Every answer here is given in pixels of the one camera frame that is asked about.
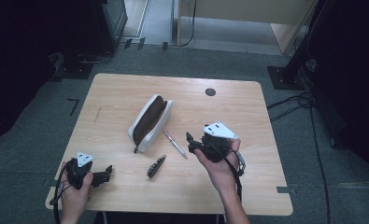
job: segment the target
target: forearm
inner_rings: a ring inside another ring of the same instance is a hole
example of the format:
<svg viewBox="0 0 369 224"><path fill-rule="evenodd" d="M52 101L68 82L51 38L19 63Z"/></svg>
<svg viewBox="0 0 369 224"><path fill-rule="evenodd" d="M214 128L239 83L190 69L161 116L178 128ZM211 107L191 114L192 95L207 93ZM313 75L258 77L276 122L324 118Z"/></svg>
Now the forearm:
<svg viewBox="0 0 369 224"><path fill-rule="evenodd" d="M77 224L79 217L62 217L61 224Z"/></svg>
<svg viewBox="0 0 369 224"><path fill-rule="evenodd" d="M225 216L228 224L249 224L248 216L243 209L239 196L234 190L219 192L224 205Z"/></svg>

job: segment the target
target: person's left hand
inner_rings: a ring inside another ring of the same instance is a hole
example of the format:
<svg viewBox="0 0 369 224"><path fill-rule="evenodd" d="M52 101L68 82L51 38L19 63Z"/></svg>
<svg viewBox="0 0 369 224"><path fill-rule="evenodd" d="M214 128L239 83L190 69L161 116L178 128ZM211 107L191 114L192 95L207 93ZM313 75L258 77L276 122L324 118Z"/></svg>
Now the person's left hand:
<svg viewBox="0 0 369 224"><path fill-rule="evenodd" d="M62 189L66 189L62 193L62 207L63 207L63 218L62 223L78 223L79 218L85 211L87 201L92 197L92 179L93 174L87 173L83 179L81 189L76 189L73 186L69 187L70 184L67 180L67 174L64 172L62 175Z"/></svg>

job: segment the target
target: black circular sticker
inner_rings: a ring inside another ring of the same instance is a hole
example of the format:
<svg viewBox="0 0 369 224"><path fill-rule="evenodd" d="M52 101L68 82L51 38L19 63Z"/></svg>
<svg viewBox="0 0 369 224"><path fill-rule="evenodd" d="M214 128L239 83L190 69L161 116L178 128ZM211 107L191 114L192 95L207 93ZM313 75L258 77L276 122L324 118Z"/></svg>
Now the black circular sticker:
<svg viewBox="0 0 369 224"><path fill-rule="evenodd" d="M212 88L206 89L205 93L208 96L214 96L214 95L216 95L216 91L214 89L212 89Z"/></svg>

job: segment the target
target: wooden table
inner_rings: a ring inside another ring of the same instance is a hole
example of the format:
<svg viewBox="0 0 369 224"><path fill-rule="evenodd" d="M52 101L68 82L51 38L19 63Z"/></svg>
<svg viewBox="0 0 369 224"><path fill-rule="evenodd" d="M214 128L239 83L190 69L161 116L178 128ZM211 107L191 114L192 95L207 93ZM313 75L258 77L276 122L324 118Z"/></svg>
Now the wooden table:
<svg viewBox="0 0 369 224"><path fill-rule="evenodd" d="M216 91L207 96L206 89ZM62 161L77 151L91 154L92 171L113 172L108 183L95 188L88 210L182 214L223 214L219 194L206 169L187 152L185 160L160 133L152 148L134 154L127 130L148 99L159 93L173 100L165 125L186 151L185 132L203 136L204 124L221 121L242 140L240 151L247 168L241 177L243 206L248 215L288 216L292 213L277 145L263 92L257 82L184 77L99 74L94 78ZM148 178L149 167L163 154L161 169ZM54 188L46 200L53 197Z"/></svg>

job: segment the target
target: black pocket knife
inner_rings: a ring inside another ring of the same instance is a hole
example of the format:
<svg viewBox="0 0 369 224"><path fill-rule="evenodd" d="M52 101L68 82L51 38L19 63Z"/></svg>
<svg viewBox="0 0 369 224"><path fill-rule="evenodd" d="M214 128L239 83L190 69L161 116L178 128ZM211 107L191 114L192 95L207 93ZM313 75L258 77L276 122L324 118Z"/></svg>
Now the black pocket knife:
<svg viewBox="0 0 369 224"><path fill-rule="evenodd" d="M165 158L166 158L166 155L163 155L150 166L149 170L147 171L147 176L149 178L152 178L153 176L155 176L155 174L158 172Z"/></svg>

